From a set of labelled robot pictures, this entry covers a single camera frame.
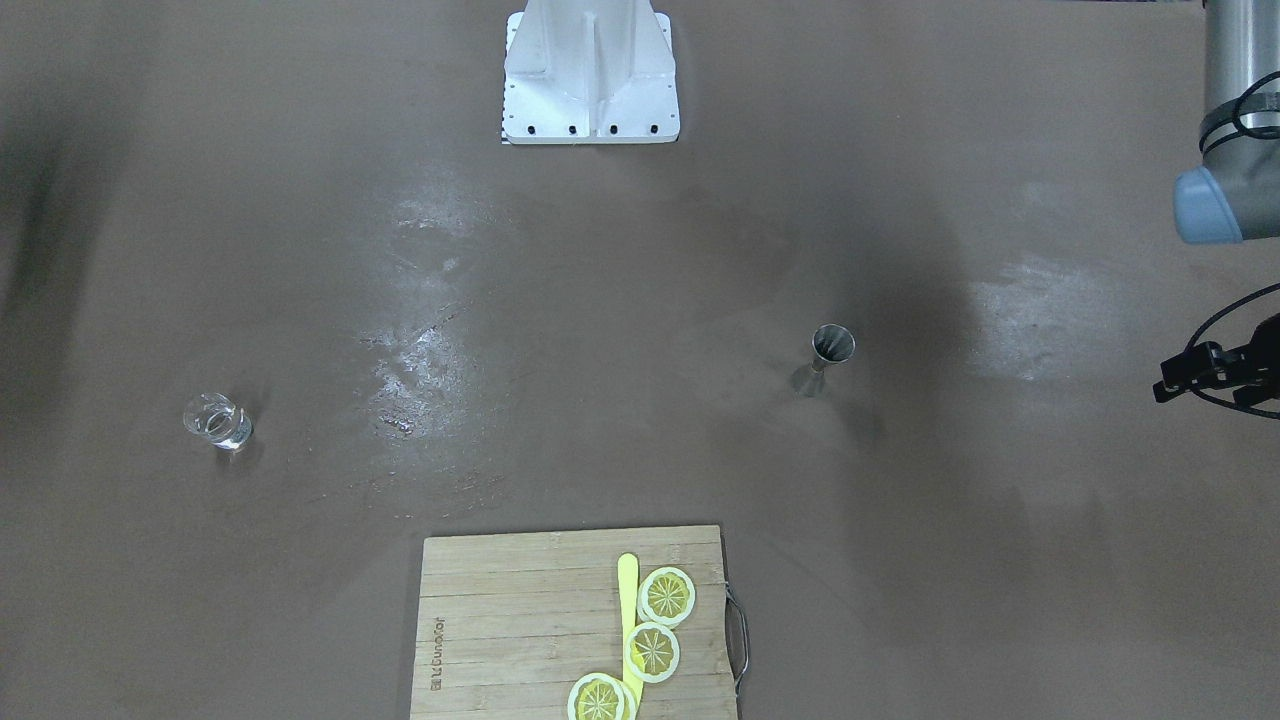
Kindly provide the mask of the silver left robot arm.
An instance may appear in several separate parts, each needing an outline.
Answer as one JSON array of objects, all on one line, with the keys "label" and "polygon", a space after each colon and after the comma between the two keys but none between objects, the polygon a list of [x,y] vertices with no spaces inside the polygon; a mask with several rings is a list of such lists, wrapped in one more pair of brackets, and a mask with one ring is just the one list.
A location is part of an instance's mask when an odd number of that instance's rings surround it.
[{"label": "silver left robot arm", "polygon": [[[1172,187],[1175,228],[1193,246],[1275,240],[1279,233],[1279,5],[1204,1],[1204,114],[1201,164]],[[1155,401],[1193,395],[1265,419],[1277,400],[1277,318],[1261,322],[1235,348],[1204,340],[1216,323],[1277,284],[1248,293],[1199,324],[1184,348],[1160,365]]]}]

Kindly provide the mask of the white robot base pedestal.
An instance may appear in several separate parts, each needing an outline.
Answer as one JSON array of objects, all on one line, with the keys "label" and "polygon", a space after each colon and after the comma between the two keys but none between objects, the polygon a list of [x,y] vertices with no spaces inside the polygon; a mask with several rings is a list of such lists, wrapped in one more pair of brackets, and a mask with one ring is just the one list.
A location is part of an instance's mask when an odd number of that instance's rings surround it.
[{"label": "white robot base pedestal", "polygon": [[649,1],[529,1],[507,17],[500,140],[673,143],[673,26]]}]

